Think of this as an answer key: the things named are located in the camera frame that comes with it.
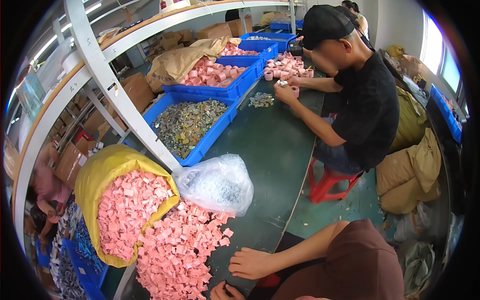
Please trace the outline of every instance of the black cap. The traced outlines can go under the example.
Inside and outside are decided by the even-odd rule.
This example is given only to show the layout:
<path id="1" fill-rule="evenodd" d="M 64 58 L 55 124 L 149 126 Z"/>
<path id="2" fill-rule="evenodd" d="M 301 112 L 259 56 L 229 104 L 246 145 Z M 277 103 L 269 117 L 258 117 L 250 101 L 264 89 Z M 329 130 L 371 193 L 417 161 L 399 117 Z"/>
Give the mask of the black cap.
<path id="1" fill-rule="evenodd" d="M 313 5 L 303 18 L 303 46 L 313 50 L 326 39 L 340 39 L 354 30 L 352 22 L 331 5 Z"/>

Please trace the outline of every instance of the person in brown shirt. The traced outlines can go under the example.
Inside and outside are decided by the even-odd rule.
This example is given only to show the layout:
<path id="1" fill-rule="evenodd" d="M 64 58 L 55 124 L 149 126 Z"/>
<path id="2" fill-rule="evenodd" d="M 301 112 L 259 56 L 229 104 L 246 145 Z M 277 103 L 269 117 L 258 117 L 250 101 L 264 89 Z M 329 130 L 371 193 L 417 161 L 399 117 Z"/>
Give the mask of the person in brown shirt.
<path id="1" fill-rule="evenodd" d="M 272 300 L 403 300 L 404 284 L 395 250 L 370 220 L 340 221 L 299 244 L 273 254 L 242 248 L 230 259 L 233 276 L 259 279 L 318 258 L 315 264 L 292 274 Z M 229 297 L 226 288 L 234 297 Z M 244 300 L 233 287 L 220 283 L 212 300 Z"/>

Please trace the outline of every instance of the woman in white tank top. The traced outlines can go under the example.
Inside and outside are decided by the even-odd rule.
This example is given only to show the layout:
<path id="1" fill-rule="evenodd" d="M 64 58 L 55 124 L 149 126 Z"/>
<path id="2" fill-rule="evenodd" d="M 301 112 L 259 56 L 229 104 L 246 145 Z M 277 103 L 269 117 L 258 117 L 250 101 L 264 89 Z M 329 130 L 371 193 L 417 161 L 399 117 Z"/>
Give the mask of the woman in white tank top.
<path id="1" fill-rule="evenodd" d="M 352 14 L 354 14 L 357 17 L 357 20 L 359 21 L 359 24 L 360 24 L 360 28 L 363 31 L 362 32 L 363 35 L 369 40 L 370 38 L 368 36 L 367 18 L 365 18 L 360 14 L 359 6 L 352 1 L 343 1 L 342 6 L 348 8 L 352 12 Z"/>

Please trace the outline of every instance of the person in pink shirt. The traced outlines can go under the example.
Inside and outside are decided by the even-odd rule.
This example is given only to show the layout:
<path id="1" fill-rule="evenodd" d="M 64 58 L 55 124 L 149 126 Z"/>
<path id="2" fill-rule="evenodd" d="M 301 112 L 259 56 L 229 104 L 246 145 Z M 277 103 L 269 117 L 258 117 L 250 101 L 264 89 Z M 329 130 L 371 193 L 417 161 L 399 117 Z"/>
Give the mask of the person in pink shirt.
<path id="1" fill-rule="evenodd" d="M 72 190 L 55 175 L 55 171 L 49 166 L 50 160 L 56 163 L 59 159 L 57 149 L 52 143 L 48 143 L 40 151 L 35 162 L 32 177 L 27 190 L 27 197 L 35 202 L 47 216 L 51 223 L 59 221 L 58 212 L 61 211 Z M 57 201 L 57 210 L 51 203 Z"/>

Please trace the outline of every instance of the transparent plastic bag of small parts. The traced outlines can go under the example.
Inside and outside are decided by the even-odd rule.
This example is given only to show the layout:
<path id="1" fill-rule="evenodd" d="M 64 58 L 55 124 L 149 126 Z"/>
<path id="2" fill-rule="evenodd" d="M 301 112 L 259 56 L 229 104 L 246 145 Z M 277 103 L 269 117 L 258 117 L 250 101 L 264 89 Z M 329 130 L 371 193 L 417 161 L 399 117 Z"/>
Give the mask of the transparent plastic bag of small parts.
<path id="1" fill-rule="evenodd" d="M 253 199 L 253 183 L 237 154 L 225 154 L 172 173 L 180 195 L 212 212 L 244 216 Z"/>

